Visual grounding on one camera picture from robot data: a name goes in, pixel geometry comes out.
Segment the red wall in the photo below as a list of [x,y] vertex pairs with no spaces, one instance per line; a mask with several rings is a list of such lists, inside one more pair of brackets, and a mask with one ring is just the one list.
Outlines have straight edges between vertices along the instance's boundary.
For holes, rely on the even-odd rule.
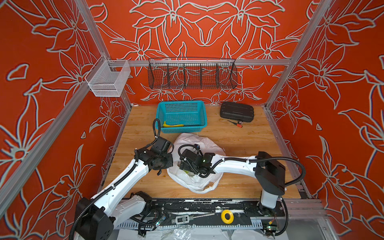
[[[0,4],[0,186],[24,161],[100,57],[76,5]],[[66,238],[77,201],[97,192],[126,115],[89,92],[0,220],[0,238]]]
[[[319,1],[87,0],[112,59],[164,56],[289,58]],[[231,90],[151,90],[144,67],[132,69],[126,91],[141,105],[199,99],[207,104],[263,104],[283,66],[238,68]]]
[[384,237],[383,13],[335,0],[272,107],[341,239]]

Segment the robotic arm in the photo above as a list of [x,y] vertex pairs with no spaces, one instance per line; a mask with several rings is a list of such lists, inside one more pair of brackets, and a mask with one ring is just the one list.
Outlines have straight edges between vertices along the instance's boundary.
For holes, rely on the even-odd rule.
[[[162,169],[173,165],[172,154],[168,153],[172,143],[159,136],[160,121],[158,122],[159,131],[156,139],[146,147],[135,149],[134,159],[103,191],[93,196],[91,200],[82,198],[78,202],[69,240],[73,240],[75,231],[85,240],[107,240],[112,230],[128,218],[144,224],[133,216],[149,208],[152,199],[147,194],[139,192],[129,200],[120,202],[150,170],[159,170],[160,175]],[[187,146],[192,146],[197,151],[185,149],[181,153],[181,149]],[[187,144],[182,145],[178,153],[181,160],[180,169],[191,171],[200,177],[230,172],[256,178],[263,187],[259,208],[274,209],[278,197],[284,195],[285,187],[299,182],[305,175],[301,163],[287,157],[271,157],[266,152],[259,152],[257,156],[250,157],[227,157],[214,153],[202,154],[197,144]],[[301,176],[284,183],[285,167],[277,161],[278,159],[298,164],[302,169]]]

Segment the white mesh basket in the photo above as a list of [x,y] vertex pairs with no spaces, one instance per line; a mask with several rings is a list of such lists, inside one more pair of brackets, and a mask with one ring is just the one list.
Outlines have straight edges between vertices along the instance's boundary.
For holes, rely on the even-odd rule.
[[117,69],[110,66],[111,62],[102,56],[85,77],[96,97],[119,97],[131,73],[128,61]]

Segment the blue basket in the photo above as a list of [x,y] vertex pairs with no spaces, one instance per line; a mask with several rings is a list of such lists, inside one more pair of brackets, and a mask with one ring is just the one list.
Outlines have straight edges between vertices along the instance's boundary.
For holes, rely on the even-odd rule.
[[203,101],[161,102],[157,106],[156,118],[168,125],[184,124],[184,127],[163,127],[163,133],[200,132],[207,126],[207,113]]

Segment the wooden tabletop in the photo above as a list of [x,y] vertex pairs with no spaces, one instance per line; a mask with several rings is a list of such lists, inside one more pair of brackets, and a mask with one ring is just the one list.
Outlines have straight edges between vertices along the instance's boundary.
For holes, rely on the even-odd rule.
[[[133,159],[134,149],[144,147],[154,139],[152,122],[156,117],[157,106],[133,107],[125,126],[119,146],[109,169],[104,186],[110,184]],[[261,107],[254,107],[255,118],[243,123],[239,128],[220,117],[220,106],[206,106],[208,126],[195,134],[208,137],[221,147],[227,156],[246,157],[265,151],[271,156],[281,156],[281,151],[269,127]],[[161,136],[174,142],[179,133]],[[166,170],[157,176],[157,171],[150,171],[127,194],[144,191],[153,198],[260,198],[262,187],[252,177],[224,173],[217,188],[206,194],[196,194],[173,181]],[[285,181],[291,181],[291,174],[286,167]],[[287,187],[285,198],[300,198],[295,185]]]

